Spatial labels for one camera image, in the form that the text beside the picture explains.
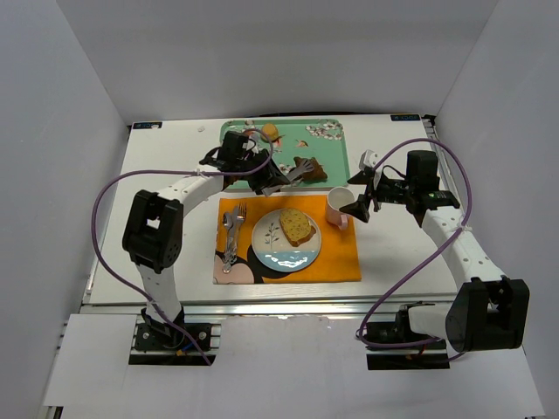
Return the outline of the yellow bread slice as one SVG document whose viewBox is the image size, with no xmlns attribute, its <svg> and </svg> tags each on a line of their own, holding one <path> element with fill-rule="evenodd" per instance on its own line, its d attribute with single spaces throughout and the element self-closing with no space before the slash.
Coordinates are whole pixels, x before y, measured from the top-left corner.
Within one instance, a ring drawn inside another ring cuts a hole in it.
<svg viewBox="0 0 559 419">
<path fill-rule="evenodd" d="M 279 219 L 280 228 L 293 247 L 308 242 L 316 233 L 316 228 L 310 223 L 308 216 L 299 209 L 282 209 Z"/>
</svg>

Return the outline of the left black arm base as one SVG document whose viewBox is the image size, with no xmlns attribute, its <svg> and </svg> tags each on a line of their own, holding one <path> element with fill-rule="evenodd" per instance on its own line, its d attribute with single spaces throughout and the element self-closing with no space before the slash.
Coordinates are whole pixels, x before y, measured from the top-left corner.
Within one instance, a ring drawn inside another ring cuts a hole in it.
<svg viewBox="0 0 559 419">
<path fill-rule="evenodd" d="M 216 359 L 221 326 L 212 323 L 186 323 L 186 331 L 205 353 L 210 364 Z M 167 336 L 137 321 L 128 357 L 130 366 L 208 367 L 192 341 L 176 330 Z"/>
</svg>

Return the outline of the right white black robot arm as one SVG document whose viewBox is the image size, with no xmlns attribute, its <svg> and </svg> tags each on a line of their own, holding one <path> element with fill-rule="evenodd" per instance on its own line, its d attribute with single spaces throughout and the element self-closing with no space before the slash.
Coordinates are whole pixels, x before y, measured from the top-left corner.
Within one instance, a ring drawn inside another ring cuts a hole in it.
<svg viewBox="0 0 559 419">
<path fill-rule="evenodd" d="M 458 353 L 516 349 L 523 340 L 529 289 L 522 279 L 509 278 L 486 255 L 466 227 L 466 215 L 449 190 L 439 187 L 438 157 L 433 151 L 407 154 L 406 172 L 390 179 L 375 168 L 376 155 L 362 154 L 359 171 L 349 183 L 364 186 L 342 213 L 363 222 L 382 204 L 403 205 L 437 246 L 458 293 L 450 304 L 417 302 L 399 308 L 390 326 L 365 319 L 357 338 L 374 349 L 422 347 L 447 341 Z"/>
</svg>

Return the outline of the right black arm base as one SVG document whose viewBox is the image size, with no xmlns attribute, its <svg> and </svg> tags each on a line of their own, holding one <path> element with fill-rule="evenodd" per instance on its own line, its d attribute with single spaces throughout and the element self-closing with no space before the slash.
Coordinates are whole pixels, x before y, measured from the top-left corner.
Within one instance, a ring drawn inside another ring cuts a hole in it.
<svg viewBox="0 0 559 419">
<path fill-rule="evenodd" d="M 400 333 L 394 322 L 369 322 L 363 338 L 369 371 L 412 371 L 449 369 L 450 361 L 443 340 L 412 332 Z"/>
</svg>

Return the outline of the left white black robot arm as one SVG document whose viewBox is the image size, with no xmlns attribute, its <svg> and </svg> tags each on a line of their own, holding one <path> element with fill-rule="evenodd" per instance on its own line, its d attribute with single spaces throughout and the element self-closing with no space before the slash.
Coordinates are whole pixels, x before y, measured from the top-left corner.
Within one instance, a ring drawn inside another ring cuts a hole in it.
<svg viewBox="0 0 559 419">
<path fill-rule="evenodd" d="M 195 207 L 235 182 L 246 182 L 257 195 L 269 196 L 291 183 L 272 159 L 273 141 L 262 130 L 228 131 L 194 171 L 156 192 L 135 194 L 122 247 L 136 265 L 148 294 L 149 322 L 183 322 L 173 265 L 183 245 L 183 219 Z"/>
</svg>

